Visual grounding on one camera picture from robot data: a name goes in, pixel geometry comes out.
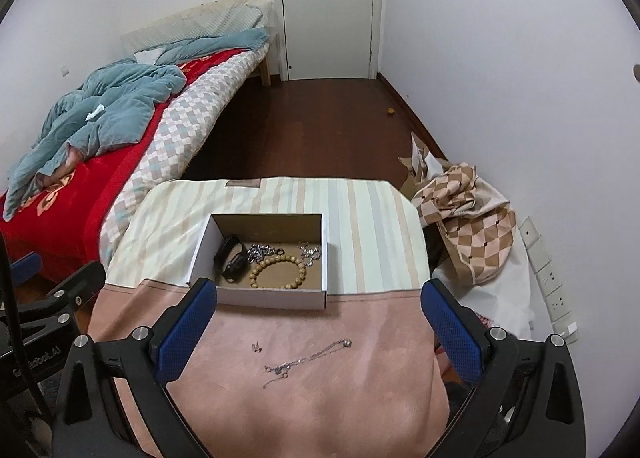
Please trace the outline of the white door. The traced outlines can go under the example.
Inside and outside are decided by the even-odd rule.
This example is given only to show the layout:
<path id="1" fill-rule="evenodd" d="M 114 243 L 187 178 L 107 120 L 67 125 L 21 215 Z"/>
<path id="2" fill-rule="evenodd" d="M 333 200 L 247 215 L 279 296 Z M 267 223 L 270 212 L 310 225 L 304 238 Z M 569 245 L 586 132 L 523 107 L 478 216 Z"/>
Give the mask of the white door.
<path id="1" fill-rule="evenodd" d="M 382 0 L 273 0 L 285 81 L 373 79 Z"/>

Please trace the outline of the pink and striped table cloth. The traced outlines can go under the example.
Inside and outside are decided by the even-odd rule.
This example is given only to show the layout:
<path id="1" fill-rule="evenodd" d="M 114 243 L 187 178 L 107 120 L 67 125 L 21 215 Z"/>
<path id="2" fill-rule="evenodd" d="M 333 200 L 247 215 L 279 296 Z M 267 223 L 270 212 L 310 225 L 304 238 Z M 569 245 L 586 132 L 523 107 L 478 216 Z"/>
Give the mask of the pink and striped table cloth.
<path id="1" fill-rule="evenodd" d="M 423 316 L 420 224 L 391 184 L 268 178 L 256 187 L 172 181 L 151 190 L 112 257 L 89 324 L 98 341 L 152 325 L 184 296 L 214 213 L 320 213 L 322 311 L 218 308 L 172 398 L 216 457 L 423 457 L 449 402 Z M 252 344 L 262 346 L 254 353 Z"/>

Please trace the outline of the black fitness band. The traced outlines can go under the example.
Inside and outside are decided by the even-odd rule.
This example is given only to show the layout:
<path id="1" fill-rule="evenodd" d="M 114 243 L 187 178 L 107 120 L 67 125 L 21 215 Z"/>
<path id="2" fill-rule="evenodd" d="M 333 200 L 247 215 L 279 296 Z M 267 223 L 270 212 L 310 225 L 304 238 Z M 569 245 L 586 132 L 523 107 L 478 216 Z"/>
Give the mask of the black fitness band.
<path id="1" fill-rule="evenodd" d="M 214 256 L 214 270 L 226 282 L 239 282 L 250 269 L 248 251 L 238 235 L 224 238 Z"/>

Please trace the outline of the striped pillow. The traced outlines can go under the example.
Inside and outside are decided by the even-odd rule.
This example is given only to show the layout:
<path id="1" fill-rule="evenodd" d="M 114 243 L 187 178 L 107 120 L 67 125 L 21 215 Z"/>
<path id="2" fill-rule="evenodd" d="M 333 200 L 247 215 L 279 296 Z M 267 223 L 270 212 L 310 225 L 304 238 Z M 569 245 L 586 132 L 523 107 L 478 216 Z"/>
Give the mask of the striped pillow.
<path id="1" fill-rule="evenodd" d="M 231 36 L 246 30 L 273 27 L 271 0 L 216 0 L 180 10 L 122 36 L 127 54 L 200 36 Z"/>

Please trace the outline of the white power strip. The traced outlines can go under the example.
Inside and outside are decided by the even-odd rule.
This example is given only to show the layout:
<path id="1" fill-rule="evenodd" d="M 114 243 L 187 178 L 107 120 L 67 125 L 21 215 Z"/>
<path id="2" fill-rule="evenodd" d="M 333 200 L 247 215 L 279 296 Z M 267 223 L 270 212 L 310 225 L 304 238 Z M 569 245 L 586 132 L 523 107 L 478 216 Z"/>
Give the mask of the white power strip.
<path id="1" fill-rule="evenodd" d="M 546 328 L 548 324 L 550 334 L 557 334 L 567 344 L 572 344 L 578 340 L 578 323 L 570 307 L 568 294 L 563 288 L 563 279 L 554 266 L 544 237 L 531 218 L 524 218 L 521 222 L 520 234 L 525 244 L 529 268 L 539 292 L 540 300 L 537 305 L 544 304 L 542 326 Z"/>

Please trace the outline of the white cardboard box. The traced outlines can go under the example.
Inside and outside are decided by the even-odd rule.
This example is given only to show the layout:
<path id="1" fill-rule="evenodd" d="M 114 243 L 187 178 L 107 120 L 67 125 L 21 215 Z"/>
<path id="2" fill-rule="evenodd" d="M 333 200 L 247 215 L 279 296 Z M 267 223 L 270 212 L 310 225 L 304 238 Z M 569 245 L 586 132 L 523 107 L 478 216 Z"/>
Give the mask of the white cardboard box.
<path id="1" fill-rule="evenodd" d="M 250 261 L 239 282 L 226 282 L 214 270 L 214 256 L 231 235 L 243 241 Z M 311 267 L 300 259 L 302 242 L 321 246 L 321 259 Z M 211 280 L 224 305 L 322 311 L 329 289 L 328 256 L 326 220 L 320 213 L 217 213 L 204 223 L 186 283 Z"/>

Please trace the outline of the silver charm jewelry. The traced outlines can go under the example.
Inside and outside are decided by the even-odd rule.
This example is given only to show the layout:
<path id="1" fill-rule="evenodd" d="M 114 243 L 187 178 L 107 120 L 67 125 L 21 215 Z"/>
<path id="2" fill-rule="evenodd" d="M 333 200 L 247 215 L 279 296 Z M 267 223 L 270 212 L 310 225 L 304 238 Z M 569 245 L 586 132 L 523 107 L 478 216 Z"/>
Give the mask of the silver charm jewelry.
<path id="1" fill-rule="evenodd" d="M 310 242 L 302 242 L 299 246 L 300 259 L 306 267 L 311 267 L 314 262 L 321 259 L 322 249 L 320 244 L 311 244 Z"/>

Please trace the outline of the teal blue blanket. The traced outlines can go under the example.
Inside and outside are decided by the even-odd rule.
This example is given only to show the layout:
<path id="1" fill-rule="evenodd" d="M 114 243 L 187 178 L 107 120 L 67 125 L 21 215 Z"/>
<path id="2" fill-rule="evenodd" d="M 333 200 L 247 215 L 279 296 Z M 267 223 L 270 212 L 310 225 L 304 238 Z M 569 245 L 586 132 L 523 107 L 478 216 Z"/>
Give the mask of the teal blue blanket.
<path id="1" fill-rule="evenodd" d="M 51 107 L 30 151 L 10 171 L 2 218 L 9 222 L 26 200 L 50 186 L 73 158 L 97 157 L 141 142 L 156 106 L 186 87 L 182 62 L 227 50 L 259 50 L 265 27 L 228 36 L 199 36 L 162 44 L 155 62 L 130 56 L 94 70 Z"/>

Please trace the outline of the brown checkered cloth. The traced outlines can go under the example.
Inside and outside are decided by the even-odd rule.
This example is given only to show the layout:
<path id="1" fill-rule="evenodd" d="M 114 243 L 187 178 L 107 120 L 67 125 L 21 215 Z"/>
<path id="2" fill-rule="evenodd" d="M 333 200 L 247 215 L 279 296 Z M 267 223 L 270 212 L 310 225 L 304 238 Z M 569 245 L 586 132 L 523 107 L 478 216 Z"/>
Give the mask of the brown checkered cloth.
<path id="1" fill-rule="evenodd" d="M 478 176 L 475 166 L 448 166 L 411 202 L 422 226 L 437 227 L 461 285 L 483 285 L 500 273 L 514 244 L 516 216 L 509 200 Z"/>

